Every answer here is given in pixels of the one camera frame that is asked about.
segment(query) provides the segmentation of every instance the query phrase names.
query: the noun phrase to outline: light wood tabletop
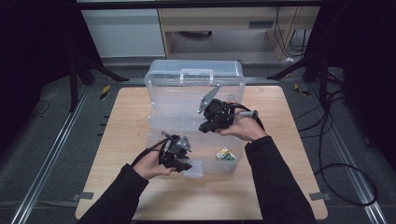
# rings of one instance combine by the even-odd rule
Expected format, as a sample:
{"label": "light wood tabletop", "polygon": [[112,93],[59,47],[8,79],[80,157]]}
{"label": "light wood tabletop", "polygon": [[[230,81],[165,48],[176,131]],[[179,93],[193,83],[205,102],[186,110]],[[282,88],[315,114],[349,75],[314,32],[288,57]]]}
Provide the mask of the light wood tabletop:
{"label": "light wood tabletop", "polygon": [[[289,105],[278,86],[245,87],[244,106],[259,111],[265,130],[272,135],[291,169],[316,219],[328,212],[323,200],[311,201],[309,194],[319,192]],[[123,88],[111,112],[76,217],[82,215],[103,194],[125,163],[146,148],[149,133],[149,94],[146,88]],[[245,152],[234,173],[205,174],[203,178],[172,173],[157,176],[140,197],[136,220],[251,220],[262,219],[252,174]]]}

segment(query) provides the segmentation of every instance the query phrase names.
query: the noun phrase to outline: black metal frame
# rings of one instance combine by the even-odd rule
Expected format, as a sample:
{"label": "black metal frame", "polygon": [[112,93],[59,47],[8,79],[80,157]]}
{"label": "black metal frame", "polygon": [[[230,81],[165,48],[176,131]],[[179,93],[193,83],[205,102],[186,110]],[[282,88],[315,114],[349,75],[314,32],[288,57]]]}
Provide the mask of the black metal frame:
{"label": "black metal frame", "polygon": [[319,7],[341,0],[191,0],[191,1],[138,1],[61,3],[55,7],[79,10],[107,9],[155,9],[155,8],[197,8],[197,7]]}

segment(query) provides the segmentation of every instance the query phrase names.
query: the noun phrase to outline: black sleeve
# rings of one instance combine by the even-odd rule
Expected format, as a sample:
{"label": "black sleeve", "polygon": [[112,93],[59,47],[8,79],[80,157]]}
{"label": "black sleeve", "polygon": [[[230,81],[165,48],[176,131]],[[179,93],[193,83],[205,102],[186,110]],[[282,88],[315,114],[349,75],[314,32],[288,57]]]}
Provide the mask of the black sleeve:
{"label": "black sleeve", "polygon": [[316,223],[308,200],[280,155],[272,137],[245,147],[265,223]]}
{"label": "black sleeve", "polygon": [[114,182],[78,224],[130,223],[148,183],[130,165],[124,165]]}

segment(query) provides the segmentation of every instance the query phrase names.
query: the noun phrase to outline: yellow tape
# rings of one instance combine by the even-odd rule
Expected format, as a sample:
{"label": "yellow tape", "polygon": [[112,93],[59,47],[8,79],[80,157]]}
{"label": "yellow tape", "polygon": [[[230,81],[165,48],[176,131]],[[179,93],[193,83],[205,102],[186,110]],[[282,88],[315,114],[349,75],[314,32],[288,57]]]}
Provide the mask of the yellow tape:
{"label": "yellow tape", "polygon": [[309,91],[300,91],[300,89],[298,88],[298,85],[296,83],[294,83],[294,89],[299,92],[301,95],[309,95]]}
{"label": "yellow tape", "polygon": [[103,88],[102,94],[100,95],[100,99],[104,100],[107,96],[108,91],[110,90],[110,85],[107,85]]}

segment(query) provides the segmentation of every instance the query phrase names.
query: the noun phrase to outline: clear plastic container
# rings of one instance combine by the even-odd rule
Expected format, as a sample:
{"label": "clear plastic container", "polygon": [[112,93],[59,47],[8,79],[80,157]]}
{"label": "clear plastic container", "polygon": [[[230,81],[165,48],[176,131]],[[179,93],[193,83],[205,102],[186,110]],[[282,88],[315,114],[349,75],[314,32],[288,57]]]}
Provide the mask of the clear plastic container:
{"label": "clear plastic container", "polygon": [[[201,133],[198,127],[205,122],[204,113],[198,114],[201,97],[220,85],[215,98],[221,101],[235,99],[241,102],[245,79],[241,64],[226,61],[157,60],[151,64],[145,77],[151,101],[148,115],[148,147],[164,139],[161,132],[187,135],[193,152],[186,161],[193,167],[187,176],[204,173],[232,173],[242,156],[242,144],[232,136]],[[216,154],[227,147],[236,161],[216,160]]]}

